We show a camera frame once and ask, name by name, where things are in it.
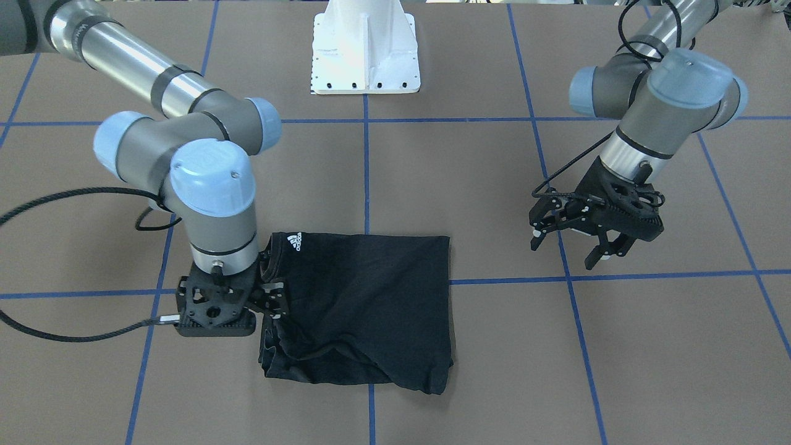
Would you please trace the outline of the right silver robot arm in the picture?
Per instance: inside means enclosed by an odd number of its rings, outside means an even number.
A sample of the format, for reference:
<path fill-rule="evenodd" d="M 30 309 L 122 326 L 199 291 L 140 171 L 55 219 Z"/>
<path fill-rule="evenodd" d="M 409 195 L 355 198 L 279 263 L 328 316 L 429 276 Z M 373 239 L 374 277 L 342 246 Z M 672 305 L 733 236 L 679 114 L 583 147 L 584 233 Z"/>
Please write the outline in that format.
<path fill-rule="evenodd" d="M 247 314 L 259 260 L 252 156 L 282 135 L 275 107 L 235 98 L 117 22 L 96 1 L 3 1 L 2 55 L 58 53 L 147 99 L 163 119 L 124 111 L 93 150 L 119 180 L 180 217 L 193 265 L 182 321 L 218 328 Z"/>

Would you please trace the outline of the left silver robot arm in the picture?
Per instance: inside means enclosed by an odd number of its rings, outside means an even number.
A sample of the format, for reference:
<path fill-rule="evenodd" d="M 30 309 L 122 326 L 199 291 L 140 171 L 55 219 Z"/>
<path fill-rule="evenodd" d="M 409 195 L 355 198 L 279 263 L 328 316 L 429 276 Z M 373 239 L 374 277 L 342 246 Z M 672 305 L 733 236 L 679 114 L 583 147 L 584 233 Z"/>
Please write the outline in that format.
<path fill-rule="evenodd" d="M 665 197 L 653 186 L 690 135 L 720 129 L 748 104 L 748 87 L 732 70 L 695 50 L 695 37 L 731 6 L 729 1 L 665 1 L 660 11 L 626 37 L 611 59 L 573 77 L 570 106 L 579 114 L 616 119 L 613 132 L 573 192 L 548 178 L 532 192 L 531 250 L 553 232 L 576 231 L 597 239 L 585 258 L 625 256 L 636 240 L 663 230 Z"/>

